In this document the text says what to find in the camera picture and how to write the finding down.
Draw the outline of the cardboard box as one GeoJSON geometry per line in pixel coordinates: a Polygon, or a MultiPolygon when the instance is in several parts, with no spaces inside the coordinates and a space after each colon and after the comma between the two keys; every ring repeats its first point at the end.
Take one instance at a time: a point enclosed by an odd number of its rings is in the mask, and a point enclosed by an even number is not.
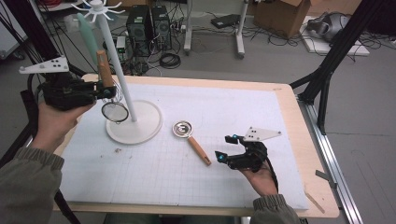
{"type": "Polygon", "coordinates": [[[261,0],[253,24],[273,34],[291,38],[299,33],[311,0],[261,0]]]}

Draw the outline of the whisk with mint green handle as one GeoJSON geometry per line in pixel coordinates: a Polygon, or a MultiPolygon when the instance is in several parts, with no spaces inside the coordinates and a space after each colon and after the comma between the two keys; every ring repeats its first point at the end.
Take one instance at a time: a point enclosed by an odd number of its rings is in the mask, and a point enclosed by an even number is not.
{"type": "Polygon", "coordinates": [[[78,13],[77,17],[81,36],[88,48],[93,62],[98,67],[100,80],[103,82],[104,87],[115,87],[106,52],[104,50],[99,50],[92,28],[87,23],[84,16],[81,13],[78,13]]]}

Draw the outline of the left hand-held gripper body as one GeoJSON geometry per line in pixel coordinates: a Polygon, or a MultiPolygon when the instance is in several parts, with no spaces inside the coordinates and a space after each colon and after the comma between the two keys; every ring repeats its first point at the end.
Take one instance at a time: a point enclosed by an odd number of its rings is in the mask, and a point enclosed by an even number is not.
{"type": "Polygon", "coordinates": [[[45,102],[58,109],[70,110],[91,105],[96,100],[94,90],[83,89],[84,80],[72,77],[64,55],[43,63],[21,66],[19,72],[43,75],[45,82],[41,85],[41,90],[45,102]]]}

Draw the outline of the round white table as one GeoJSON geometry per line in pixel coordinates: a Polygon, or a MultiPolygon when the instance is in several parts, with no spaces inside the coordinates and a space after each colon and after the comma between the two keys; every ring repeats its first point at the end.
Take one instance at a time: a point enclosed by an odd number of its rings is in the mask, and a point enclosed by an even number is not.
{"type": "Polygon", "coordinates": [[[35,0],[35,3],[42,12],[54,12],[84,6],[83,0],[35,0]]]}

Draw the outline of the aluminium rail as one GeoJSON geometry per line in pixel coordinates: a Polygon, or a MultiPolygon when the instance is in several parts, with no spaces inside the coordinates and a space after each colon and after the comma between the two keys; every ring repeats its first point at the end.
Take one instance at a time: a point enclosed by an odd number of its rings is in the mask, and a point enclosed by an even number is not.
{"type": "Polygon", "coordinates": [[[319,157],[324,164],[326,178],[330,184],[339,210],[342,212],[347,224],[363,224],[359,209],[349,190],[343,171],[333,152],[331,142],[326,134],[323,134],[317,125],[318,112],[313,105],[297,101],[303,112],[308,129],[313,134],[314,143],[317,145],[319,157]]]}

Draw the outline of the black metal frame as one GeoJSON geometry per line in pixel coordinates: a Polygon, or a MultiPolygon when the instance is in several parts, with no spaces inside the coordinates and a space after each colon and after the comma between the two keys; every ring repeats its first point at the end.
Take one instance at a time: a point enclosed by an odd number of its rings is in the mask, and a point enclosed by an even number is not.
{"type": "MultiPolygon", "coordinates": [[[[28,0],[4,0],[4,2],[43,60],[48,61],[61,56],[50,41],[49,36],[28,0]]],[[[21,98],[28,116],[28,124],[1,158],[0,168],[16,156],[20,147],[26,146],[27,140],[34,139],[37,134],[38,100],[34,99],[34,93],[32,91],[33,75],[34,74],[29,74],[27,80],[28,89],[21,92],[21,98]]]]}
{"type": "Polygon", "coordinates": [[[317,126],[323,135],[326,134],[325,119],[332,75],[355,45],[365,28],[388,1],[361,0],[348,24],[334,41],[320,66],[311,74],[290,83],[293,89],[306,84],[304,91],[298,95],[298,99],[306,105],[313,105],[316,97],[320,95],[317,126]]]}

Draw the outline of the white utensil rack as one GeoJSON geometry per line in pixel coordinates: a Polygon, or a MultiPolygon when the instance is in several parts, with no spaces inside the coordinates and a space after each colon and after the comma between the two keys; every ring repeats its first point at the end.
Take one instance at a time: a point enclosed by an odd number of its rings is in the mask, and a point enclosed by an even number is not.
{"type": "Polygon", "coordinates": [[[106,122],[107,134],[115,141],[125,145],[138,145],[147,142],[154,137],[163,125],[163,115],[155,104],[144,101],[133,101],[129,93],[126,77],[123,74],[120,59],[109,30],[108,21],[111,18],[108,13],[121,14],[122,11],[115,11],[121,3],[113,7],[106,6],[106,0],[83,0],[84,7],[74,7],[79,10],[87,23],[91,26],[99,50],[104,50],[111,69],[113,81],[119,94],[124,100],[122,102],[129,112],[127,120],[116,123],[106,122]]]}

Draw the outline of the black flat device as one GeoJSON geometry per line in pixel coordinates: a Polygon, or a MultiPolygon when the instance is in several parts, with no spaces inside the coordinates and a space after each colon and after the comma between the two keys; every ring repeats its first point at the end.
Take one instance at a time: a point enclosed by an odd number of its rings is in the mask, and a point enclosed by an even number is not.
{"type": "Polygon", "coordinates": [[[211,24],[218,29],[233,26],[240,20],[240,16],[236,14],[230,14],[222,17],[217,17],[211,20],[211,24]]]}

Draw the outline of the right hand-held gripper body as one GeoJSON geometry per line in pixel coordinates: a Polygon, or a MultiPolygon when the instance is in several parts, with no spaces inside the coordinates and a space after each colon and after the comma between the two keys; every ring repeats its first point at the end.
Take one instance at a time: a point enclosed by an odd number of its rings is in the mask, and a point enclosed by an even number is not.
{"type": "Polygon", "coordinates": [[[249,127],[244,136],[240,135],[243,139],[239,144],[245,148],[245,152],[229,156],[227,165],[234,170],[249,169],[253,173],[258,172],[268,156],[263,140],[278,137],[281,134],[281,131],[249,127]]]}

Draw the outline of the person's right hand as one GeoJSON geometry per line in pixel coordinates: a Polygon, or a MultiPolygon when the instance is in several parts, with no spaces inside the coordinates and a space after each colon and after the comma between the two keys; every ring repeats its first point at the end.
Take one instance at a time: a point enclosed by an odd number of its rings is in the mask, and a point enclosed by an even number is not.
{"type": "Polygon", "coordinates": [[[244,169],[240,173],[247,179],[250,185],[260,196],[276,195],[275,180],[272,178],[271,169],[267,161],[262,164],[261,169],[253,173],[251,170],[244,169]]]}

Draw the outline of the grey headset device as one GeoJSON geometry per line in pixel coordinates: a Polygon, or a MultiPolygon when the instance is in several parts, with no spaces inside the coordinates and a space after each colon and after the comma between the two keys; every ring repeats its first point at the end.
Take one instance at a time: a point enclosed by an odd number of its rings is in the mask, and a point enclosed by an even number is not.
{"type": "Polygon", "coordinates": [[[314,31],[328,43],[333,42],[335,37],[347,26],[349,17],[340,12],[324,12],[321,16],[309,20],[306,30],[314,31]]]}

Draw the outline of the black computer tower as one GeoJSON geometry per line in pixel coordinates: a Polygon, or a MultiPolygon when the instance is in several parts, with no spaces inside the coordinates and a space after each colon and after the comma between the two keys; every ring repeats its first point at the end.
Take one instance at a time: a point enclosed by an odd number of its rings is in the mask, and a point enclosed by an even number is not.
{"type": "Polygon", "coordinates": [[[149,56],[149,41],[153,37],[150,10],[147,5],[133,5],[126,22],[134,56],[149,56]]]}
{"type": "Polygon", "coordinates": [[[157,49],[168,50],[172,48],[170,20],[165,6],[154,6],[151,9],[154,37],[157,49]]]}

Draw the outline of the metal table bracket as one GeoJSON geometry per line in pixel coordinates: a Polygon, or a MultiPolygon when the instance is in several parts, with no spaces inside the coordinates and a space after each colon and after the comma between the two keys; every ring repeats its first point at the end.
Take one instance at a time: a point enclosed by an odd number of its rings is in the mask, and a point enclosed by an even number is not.
{"type": "Polygon", "coordinates": [[[320,170],[315,171],[315,175],[326,180],[329,183],[331,189],[337,189],[337,183],[335,183],[331,177],[320,170]]]}

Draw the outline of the white foam mat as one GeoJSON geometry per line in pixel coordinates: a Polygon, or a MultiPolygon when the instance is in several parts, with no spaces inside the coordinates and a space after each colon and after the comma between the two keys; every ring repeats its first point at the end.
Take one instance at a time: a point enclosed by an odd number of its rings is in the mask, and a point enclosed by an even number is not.
{"type": "Polygon", "coordinates": [[[99,105],[86,112],[63,153],[61,190],[67,201],[249,208],[258,196],[255,190],[242,174],[214,159],[218,151],[244,152],[243,146],[226,143],[226,136],[262,128],[276,132],[264,144],[280,193],[292,208],[307,209],[278,89],[132,83],[129,90],[134,99],[161,109],[161,130],[146,143],[124,145],[107,134],[99,105]],[[211,165],[202,162],[186,139],[173,134],[180,120],[191,124],[211,165]]]}

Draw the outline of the white stand leg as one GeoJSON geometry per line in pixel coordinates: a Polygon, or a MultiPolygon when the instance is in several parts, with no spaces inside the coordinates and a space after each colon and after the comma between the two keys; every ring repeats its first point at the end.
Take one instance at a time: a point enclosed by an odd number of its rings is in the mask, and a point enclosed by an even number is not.
{"type": "Polygon", "coordinates": [[[245,56],[245,47],[243,41],[243,28],[248,11],[248,0],[243,0],[243,5],[241,7],[240,20],[238,23],[238,28],[235,31],[235,40],[237,47],[237,55],[240,59],[243,59],[245,56]]]}
{"type": "Polygon", "coordinates": [[[192,38],[192,25],[191,25],[191,11],[192,11],[192,0],[187,0],[187,21],[184,38],[183,50],[187,56],[191,52],[191,38],[192,38]]]}

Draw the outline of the mesh strainer with wooden handle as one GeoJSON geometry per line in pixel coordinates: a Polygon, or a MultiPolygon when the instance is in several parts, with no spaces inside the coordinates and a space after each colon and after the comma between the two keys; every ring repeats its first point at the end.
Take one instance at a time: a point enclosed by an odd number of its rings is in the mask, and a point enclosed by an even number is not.
{"type": "Polygon", "coordinates": [[[113,81],[111,69],[104,50],[96,51],[100,83],[103,85],[103,95],[106,102],[102,106],[103,116],[112,122],[121,123],[128,119],[126,106],[117,98],[118,88],[113,81]]]}

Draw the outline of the steel egg separator wooden handle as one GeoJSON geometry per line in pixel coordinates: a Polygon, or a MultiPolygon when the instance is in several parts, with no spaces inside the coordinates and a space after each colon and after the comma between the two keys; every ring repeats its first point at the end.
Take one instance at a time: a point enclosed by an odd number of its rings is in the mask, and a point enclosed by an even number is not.
{"type": "Polygon", "coordinates": [[[198,157],[203,161],[203,163],[207,166],[211,164],[211,160],[206,155],[203,148],[200,144],[195,140],[192,136],[192,126],[186,120],[178,121],[173,125],[172,132],[175,136],[180,138],[186,138],[192,149],[198,155],[198,157]]]}

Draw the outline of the person's left hand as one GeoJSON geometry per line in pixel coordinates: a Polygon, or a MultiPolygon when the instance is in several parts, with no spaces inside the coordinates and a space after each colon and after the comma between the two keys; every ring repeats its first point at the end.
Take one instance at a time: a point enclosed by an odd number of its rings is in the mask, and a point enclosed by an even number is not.
{"type": "Polygon", "coordinates": [[[66,134],[78,124],[78,118],[93,106],[91,104],[61,111],[41,103],[38,106],[38,130],[30,147],[53,153],[62,144],[66,134]]]}

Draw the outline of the white floor board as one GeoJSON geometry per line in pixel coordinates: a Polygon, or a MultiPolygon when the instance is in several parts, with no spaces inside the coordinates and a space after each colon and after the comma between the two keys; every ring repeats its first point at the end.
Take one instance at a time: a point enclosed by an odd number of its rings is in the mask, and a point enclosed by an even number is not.
{"type": "MultiPolygon", "coordinates": [[[[311,16],[304,18],[304,22],[300,28],[300,36],[308,52],[327,55],[331,49],[330,43],[322,39],[315,31],[306,30],[307,22],[311,19],[311,16]]],[[[369,50],[360,41],[356,41],[355,45],[347,53],[348,56],[368,56],[369,54],[369,50]]]]}

